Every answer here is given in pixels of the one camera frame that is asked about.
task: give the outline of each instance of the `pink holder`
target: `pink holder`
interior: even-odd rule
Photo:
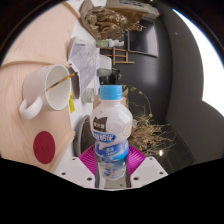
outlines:
[[[97,159],[94,149],[95,145],[92,145],[79,156],[79,159],[96,176]],[[129,176],[131,176],[131,174],[140,166],[145,158],[146,157],[138,149],[129,145],[129,153],[127,159],[127,169]]]

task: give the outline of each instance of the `red circle sticker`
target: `red circle sticker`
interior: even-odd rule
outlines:
[[[40,132],[34,140],[33,151],[36,159],[40,163],[50,163],[55,154],[55,142],[53,136],[47,131]]]

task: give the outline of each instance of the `white bottle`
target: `white bottle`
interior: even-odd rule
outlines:
[[[90,115],[90,126],[96,138],[95,154],[105,179],[117,180],[126,170],[132,130],[132,114],[121,104],[122,86],[101,85],[100,100]]]

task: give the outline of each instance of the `wooden board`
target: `wooden board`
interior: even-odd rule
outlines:
[[[67,61],[68,45],[76,20],[74,11],[65,4],[49,9],[21,32],[8,55],[28,52]],[[0,69],[0,153],[5,159],[54,172],[75,134],[71,128],[68,106],[62,111],[40,112],[32,120],[23,120],[19,114],[26,76],[44,66],[29,62]],[[34,139],[41,131],[49,132],[56,146],[54,159],[46,165],[40,163],[33,153]]]

